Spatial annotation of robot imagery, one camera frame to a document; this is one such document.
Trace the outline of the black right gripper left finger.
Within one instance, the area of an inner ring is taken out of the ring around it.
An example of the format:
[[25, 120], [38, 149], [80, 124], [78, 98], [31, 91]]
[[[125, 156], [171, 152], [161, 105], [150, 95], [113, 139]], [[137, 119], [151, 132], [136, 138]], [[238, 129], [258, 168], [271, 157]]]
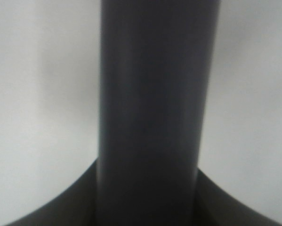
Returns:
[[95, 226], [96, 163], [69, 188], [9, 226]]

